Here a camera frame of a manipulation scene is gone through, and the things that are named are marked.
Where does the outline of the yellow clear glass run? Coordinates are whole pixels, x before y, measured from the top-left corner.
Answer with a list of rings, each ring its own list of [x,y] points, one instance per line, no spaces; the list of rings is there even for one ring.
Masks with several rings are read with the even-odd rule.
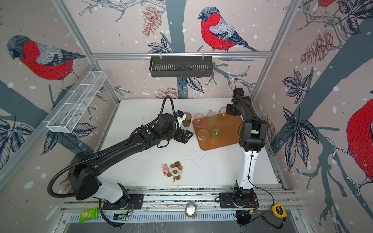
[[[229,114],[227,114],[226,112],[226,107],[222,107],[220,110],[219,110],[219,114],[218,114],[218,118],[221,122],[224,122],[226,121],[228,118],[230,117]]]

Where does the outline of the tall brown textured glass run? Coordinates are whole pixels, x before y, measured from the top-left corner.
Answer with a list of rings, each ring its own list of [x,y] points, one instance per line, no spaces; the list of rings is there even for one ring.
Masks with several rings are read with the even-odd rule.
[[[183,120],[182,124],[184,127],[189,127],[191,124],[191,114],[188,112],[185,112],[185,119]]]

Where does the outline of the pink textured glass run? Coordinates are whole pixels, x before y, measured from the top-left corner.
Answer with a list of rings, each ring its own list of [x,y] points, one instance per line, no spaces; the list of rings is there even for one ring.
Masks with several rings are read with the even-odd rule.
[[[209,138],[209,132],[206,129],[200,129],[197,133],[199,142],[206,142]]]

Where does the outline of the pink ribbed clear glass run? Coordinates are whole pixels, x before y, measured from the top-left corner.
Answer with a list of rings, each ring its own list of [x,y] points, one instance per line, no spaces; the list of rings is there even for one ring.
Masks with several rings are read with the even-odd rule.
[[[204,117],[203,114],[200,114],[200,113],[195,114],[194,115],[194,120],[193,120],[194,125],[196,127],[201,127],[204,123],[204,119],[205,119],[205,117]]]

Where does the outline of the pale green textured glass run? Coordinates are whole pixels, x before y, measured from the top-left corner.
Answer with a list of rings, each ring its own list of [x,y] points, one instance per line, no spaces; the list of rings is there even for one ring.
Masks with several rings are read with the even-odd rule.
[[[218,114],[213,112],[213,111],[210,111],[207,115],[207,120],[208,120],[208,124],[213,126],[216,121],[218,119]]]

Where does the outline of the bright green clear glass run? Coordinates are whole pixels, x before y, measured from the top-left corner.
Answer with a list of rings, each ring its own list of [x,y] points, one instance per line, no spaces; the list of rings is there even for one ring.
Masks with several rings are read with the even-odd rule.
[[[210,130],[210,136],[213,140],[218,140],[221,137],[222,129],[219,126],[213,126]]]

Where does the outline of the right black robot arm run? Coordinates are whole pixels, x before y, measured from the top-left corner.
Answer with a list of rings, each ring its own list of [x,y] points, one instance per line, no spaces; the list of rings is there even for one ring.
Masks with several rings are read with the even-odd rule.
[[[243,119],[238,133],[239,145],[244,151],[241,175],[236,180],[233,191],[233,203],[238,208],[257,208],[258,204],[256,204],[254,197],[253,175],[259,152],[265,146],[268,124],[257,116],[251,98],[244,94],[242,88],[234,89],[231,102],[226,106],[226,113]]]

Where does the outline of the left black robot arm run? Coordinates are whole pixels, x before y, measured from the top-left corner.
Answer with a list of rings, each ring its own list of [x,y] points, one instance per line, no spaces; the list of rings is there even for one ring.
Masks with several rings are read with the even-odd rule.
[[[68,179],[76,200],[98,198],[110,203],[126,199],[126,190],[121,183],[112,183],[101,177],[107,169],[136,153],[151,147],[160,147],[162,141],[175,140],[186,144],[192,132],[181,129],[186,115],[177,111],[175,115],[161,114],[155,123],[143,126],[127,140],[96,153],[80,152],[72,160]]]

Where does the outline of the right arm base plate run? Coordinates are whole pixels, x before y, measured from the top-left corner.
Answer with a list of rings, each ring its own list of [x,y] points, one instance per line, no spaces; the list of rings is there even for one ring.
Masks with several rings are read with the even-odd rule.
[[[259,208],[256,193],[249,192],[247,194],[234,195],[233,192],[222,192],[215,199],[215,202],[220,204],[222,209],[233,208]]]

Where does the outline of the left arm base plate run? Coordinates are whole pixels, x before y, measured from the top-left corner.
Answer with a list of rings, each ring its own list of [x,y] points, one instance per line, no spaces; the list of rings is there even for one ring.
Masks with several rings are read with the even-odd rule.
[[[123,196],[115,203],[104,201],[104,210],[140,210],[142,208],[144,195],[143,194],[129,194]]]

